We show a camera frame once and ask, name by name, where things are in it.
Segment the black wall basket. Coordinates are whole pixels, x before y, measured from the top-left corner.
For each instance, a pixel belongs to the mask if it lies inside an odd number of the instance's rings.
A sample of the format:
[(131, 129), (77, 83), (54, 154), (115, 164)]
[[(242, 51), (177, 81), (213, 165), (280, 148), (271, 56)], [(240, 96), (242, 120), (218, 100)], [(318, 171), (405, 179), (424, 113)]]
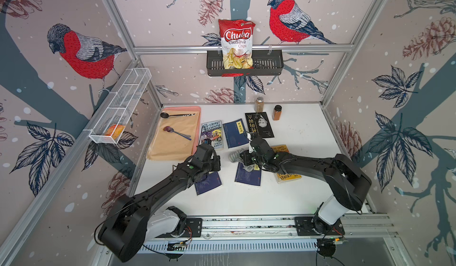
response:
[(222, 52), (207, 52), (207, 74), (211, 77), (272, 76), (281, 75), (284, 68), (281, 50), (254, 50), (253, 67), (249, 69), (225, 69)]

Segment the glass jar brown spice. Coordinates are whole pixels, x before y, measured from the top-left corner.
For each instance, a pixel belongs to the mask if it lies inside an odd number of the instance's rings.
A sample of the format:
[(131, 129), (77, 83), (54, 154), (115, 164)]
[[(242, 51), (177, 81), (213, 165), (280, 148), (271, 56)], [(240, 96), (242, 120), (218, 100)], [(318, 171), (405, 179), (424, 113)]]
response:
[(257, 97), (255, 100), (255, 112), (261, 113), (264, 110), (264, 99), (263, 97)]

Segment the black Chinese paperback book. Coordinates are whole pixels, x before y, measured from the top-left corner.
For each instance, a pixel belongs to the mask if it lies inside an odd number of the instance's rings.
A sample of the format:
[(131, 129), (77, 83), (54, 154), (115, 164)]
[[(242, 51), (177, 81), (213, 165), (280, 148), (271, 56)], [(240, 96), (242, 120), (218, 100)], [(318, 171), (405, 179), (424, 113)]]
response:
[(245, 113), (248, 130), (261, 138), (274, 138), (271, 123), (266, 112)]

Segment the purple spoon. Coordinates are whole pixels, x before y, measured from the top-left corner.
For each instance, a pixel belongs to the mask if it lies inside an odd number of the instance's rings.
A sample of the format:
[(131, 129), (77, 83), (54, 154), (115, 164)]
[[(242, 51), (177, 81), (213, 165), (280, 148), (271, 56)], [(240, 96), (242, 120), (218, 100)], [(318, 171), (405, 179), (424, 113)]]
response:
[(185, 138), (185, 139), (187, 139), (187, 140), (189, 140), (189, 141), (192, 140), (192, 138), (191, 138), (190, 135), (185, 135), (185, 134), (182, 134), (182, 133), (180, 133), (180, 132), (177, 132), (177, 131), (174, 130), (171, 126), (165, 126), (165, 127), (163, 128), (163, 130), (166, 131), (166, 132), (168, 132), (168, 133), (177, 134), (177, 135), (179, 135), (179, 136), (181, 136), (181, 137), (183, 137), (183, 138)]

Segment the black spoon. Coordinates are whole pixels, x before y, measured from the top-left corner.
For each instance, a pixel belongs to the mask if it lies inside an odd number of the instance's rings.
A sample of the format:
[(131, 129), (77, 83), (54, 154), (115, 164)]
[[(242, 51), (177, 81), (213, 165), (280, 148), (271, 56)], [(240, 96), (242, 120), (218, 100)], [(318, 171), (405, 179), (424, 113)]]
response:
[(160, 117), (163, 118), (163, 119), (168, 119), (170, 117), (190, 117), (190, 116), (195, 116), (196, 114), (195, 113), (187, 113), (187, 114), (177, 114), (177, 115), (170, 115), (166, 112), (162, 112), (160, 114)]

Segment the red cassava chips bag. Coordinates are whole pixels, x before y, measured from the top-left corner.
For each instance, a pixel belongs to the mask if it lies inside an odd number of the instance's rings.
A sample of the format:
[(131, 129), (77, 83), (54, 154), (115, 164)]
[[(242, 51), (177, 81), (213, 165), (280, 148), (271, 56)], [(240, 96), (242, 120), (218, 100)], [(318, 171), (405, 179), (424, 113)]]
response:
[(255, 24), (244, 20), (218, 20), (225, 69), (253, 67), (252, 47)]

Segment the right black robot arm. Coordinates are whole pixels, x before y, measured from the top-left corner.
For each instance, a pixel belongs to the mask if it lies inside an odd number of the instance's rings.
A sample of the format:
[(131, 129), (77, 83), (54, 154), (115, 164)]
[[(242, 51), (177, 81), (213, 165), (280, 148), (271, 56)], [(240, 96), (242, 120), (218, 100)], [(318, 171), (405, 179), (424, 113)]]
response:
[(348, 211), (361, 212), (372, 186), (371, 179), (343, 154), (323, 159), (293, 155), (274, 151), (260, 137), (253, 139), (247, 150), (232, 154), (230, 161), (242, 163), (245, 170), (258, 166), (270, 173), (298, 174), (326, 182), (332, 195), (318, 207), (311, 219), (312, 229), (319, 235), (332, 231)]

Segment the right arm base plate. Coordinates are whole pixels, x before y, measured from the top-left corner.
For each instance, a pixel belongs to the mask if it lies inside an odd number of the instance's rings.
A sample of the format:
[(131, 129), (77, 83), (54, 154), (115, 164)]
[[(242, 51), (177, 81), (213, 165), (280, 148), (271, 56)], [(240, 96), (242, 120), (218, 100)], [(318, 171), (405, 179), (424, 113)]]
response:
[(342, 221), (338, 219), (334, 224), (327, 224), (318, 216), (300, 216), (294, 218), (294, 227), (298, 236), (344, 236)]

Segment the orange packet in shelf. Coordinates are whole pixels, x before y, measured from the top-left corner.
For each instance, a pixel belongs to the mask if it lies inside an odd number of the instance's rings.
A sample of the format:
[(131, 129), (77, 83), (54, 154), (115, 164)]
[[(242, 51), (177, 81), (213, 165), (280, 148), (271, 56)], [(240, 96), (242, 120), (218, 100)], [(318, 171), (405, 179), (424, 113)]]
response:
[(117, 138), (119, 136), (121, 136), (121, 134), (123, 133), (124, 129), (125, 129), (125, 125), (120, 125), (120, 124), (112, 125), (106, 130), (106, 132), (103, 135), (111, 137), (114, 140), (117, 140)]

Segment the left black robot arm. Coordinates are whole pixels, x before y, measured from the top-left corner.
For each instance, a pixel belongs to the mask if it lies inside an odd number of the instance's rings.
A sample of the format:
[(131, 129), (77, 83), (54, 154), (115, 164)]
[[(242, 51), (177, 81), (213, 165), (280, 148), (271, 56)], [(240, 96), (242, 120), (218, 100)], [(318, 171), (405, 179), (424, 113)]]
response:
[(194, 155), (179, 163), (165, 179), (147, 191), (120, 196), (108, 217), (97, 226), (95, 241), (107, 247), (122, 262), (127, 262), (146, 241), (151, 216), (171, 198), (202, 181), (210, 172), (220, 170), (220, 157), (208, 144), (197, 147)]

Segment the grey striped cleaning cloth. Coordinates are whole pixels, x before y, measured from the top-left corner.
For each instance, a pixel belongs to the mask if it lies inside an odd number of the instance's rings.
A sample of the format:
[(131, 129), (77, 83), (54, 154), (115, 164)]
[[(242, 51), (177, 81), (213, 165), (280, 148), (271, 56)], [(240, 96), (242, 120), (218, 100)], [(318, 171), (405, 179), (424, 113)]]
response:
[(243, 150), (237, 150), (237, 151), (231, 152), (229, 154), (230, 162), (232, 162), (232, 163), (236, 163), (236, 162), (243, 163), (242, 153), (243, 153)]

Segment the grey treehouse paperback book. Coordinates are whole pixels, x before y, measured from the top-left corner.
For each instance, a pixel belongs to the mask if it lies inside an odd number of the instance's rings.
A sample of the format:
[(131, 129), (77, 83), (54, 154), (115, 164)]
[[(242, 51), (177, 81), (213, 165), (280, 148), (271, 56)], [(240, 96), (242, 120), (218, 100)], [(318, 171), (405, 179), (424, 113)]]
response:
[(222, 121), (211, 121), (201, 124), (199, 136), (200, 144), (209, 144), (215, 150), (223, 149), (223, 124)]

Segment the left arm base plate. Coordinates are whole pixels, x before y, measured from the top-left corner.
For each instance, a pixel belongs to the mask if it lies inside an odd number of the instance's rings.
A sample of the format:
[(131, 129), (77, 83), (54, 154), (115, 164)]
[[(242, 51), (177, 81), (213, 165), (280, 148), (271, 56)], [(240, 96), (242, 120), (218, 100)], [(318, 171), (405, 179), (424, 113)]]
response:
[(165, 233), (157, 238), (198, 238), (201, 237), (203, 220), (201, 218), (186, 218), (180, 220), (176, 229), (170, 233)]

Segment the glass jar orange spice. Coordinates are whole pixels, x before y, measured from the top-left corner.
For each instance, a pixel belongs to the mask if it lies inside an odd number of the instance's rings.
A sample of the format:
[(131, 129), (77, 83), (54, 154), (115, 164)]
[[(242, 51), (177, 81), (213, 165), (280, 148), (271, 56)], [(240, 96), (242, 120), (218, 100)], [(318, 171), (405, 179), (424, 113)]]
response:
[(282, 106), (276, 105), (273, 110), (273, 120), (279, 121), (282, 113)]

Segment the upper navy thread-bound book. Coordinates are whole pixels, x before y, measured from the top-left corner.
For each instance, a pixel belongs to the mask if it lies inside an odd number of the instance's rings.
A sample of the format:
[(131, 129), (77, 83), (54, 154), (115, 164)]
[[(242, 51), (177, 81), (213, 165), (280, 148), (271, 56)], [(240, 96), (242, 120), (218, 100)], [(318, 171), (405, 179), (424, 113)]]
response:
[(235, 148), (249, 143), (242, 119), (223, 124), (228, 148)]

